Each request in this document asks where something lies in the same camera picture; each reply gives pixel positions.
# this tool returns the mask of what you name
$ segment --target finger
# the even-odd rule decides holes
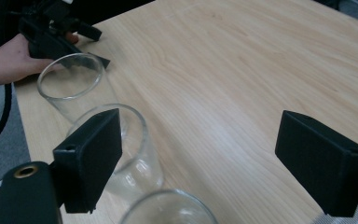
[[[77,35],[72,34],[71,32],[67,32],[65,34],[65,38],[72,44],[75,44],[79,41],[79,37]]]

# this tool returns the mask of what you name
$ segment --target gray carpet floor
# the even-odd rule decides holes
[[[350,15],[358,19],[358,4],[352,2],[352,0],[342,0],[340,2],[340,11],[347,15]],[[4,106],[4,87],[0,87],[0,117]],[[6,128],[0,136],[0,179],[11,168],[25,163],[30,160],[28,148],[25,141],[24,130],[21,124],[21,117],[15,92],[13,92],[13,101],[10,117]],[[325,217],[321,217],[322,220],[317,223],[333,223],[333,221],[327,221]]]

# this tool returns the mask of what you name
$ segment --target glass rim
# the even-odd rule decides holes
[[[40,73],[39,77],[37,78],[37,90],[39,91],[39,94],[41,96],[43,96],[44,98],[50,100],[50,101],[69,101],[69,100],[73,100],[76,99],[80,96],[85,95],[87,92],[91,91],[92,89],[94,89],[94,87],[101,81],[102,79],[102,73],[98,74],[97,78],[95,79],[95,81],[92,83],[92,85],[90,85],[88,88],[86,88],[85,90],[75,94],[75,95],[70,95],[70,96],[65,96],[65,97],[53,97],[53,96],[49,96],[47,94],[45,94],[42,90],[42,80],[43,78],[46,76],[46,74],[49,72],[49,69],[56,65],[59,61],[65,60],[67,58],[72,58],[72,57],[78,57],[78,56],[84,56],[84,57],[88,57],[93,59],[97,64],[98,67],[103,68],[103,64],[102,62],[94,55],[89,54],[89,53],[73,53],[73,54],[67,54],[65,56],[62,56],[61,58],[55,60],[54,62],[50,63],[45,69],[43,69],[43,71]]]
[[[119,224],[124,224],[124,222],[130,217],[131,212],[134,211],[137,207],[139,207],[140,205],[142,205],[143,203],[147,202],[150,198],[153,198],[155,196],[158,195],[164,195],[164,194],[173,194],[173,195],[179,195],[179,196],[184,196],[185,198],[190,199],[192,202],[196,203],[197,205],[199,205],[204,211],[205,213],[208,215],[208,217],[211,219],[213,224],[218,224],[216,217],[213,215],[211,209],[208,208],[208,206],[205,205],[205,203],[203,203],[199,198],[197,198],[196,196],[185,192],[181,189],[160,189],[154,192],[151,192],[149,194],[146,194],[144,197],[142,197],[141,199],[137,200],[135,203],[133,203],[130,208],[127,210],[126,214],[124,215],[124,217],[118,222]]]
[[[127,167],[129,167],[131,164],[133,164],[135,161],[137,161],[138,158],[140,157],[140,155],[145,151],[146,138],[149,137],[148,136],[149,132],[148,132],[147,126],[146,126],[146,120],[138,110],[136,110],[135,108],[133,108],[130,105],[124,105],[124,104],[107,104],[107,105],[95,106],[92,109],[90,109],[89,111],[87,111],[86,113],[84,113],[82,116],[80,116],[80,118],[75,120],[75,122],[73,123],[72,127],[67,132],[66,137],[68,137],[69,134],[74,132],[73,129],[76,127],[78,122],[85,121],[83,119],[86,118],[89,113],[92,113],[93,111],[100,110],[100,109],[106,108],[106,107],[108,107],[108,108],[111,107],[112,109],[114,109],[114,108],[128,109],[130,112],[134,113],[136,117],[138,117],[138,119],[141,121],[141,125],[142,125],[142,140],[141,140],[141,144],[140,144],[139,148],[136,151],[136,154],[133,157],[131,157],[129,160],[124,162],[124,164],[121,167],[119,167],[118,169],[114,170],[112,175],[116,175],[116,174],[122,172],[123,170],[125,170]]]

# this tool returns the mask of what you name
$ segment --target glass cup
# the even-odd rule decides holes
[[[120,224],[217,224],[216,218],[196,197],[179,189],[144,196],[131,206]]]
[[[105,189],[132,203],[142,195],[160,189],[164,178],[145,119],[128,105],[100,105],[80,117],[69,130],[73,133],[93,115],[118,108],[123,154]]]
[[[87,53],[51,63],[40,74],[37,89],[71,123],[95,106],[118,103],[102,62]]]

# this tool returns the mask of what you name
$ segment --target light wood grain surface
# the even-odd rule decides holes
[[[310,0],[157,0],[97,24],[79,47],[110,59],[121,103],[146,119],[165,174],[220,223],[311,223],[322,210],[274,154],[283,110],[358,143],[358,21]],[[68,123],[17,84],[31,158],[52,161]],[[118,223],[128,206],[105,192],[92,215]]]

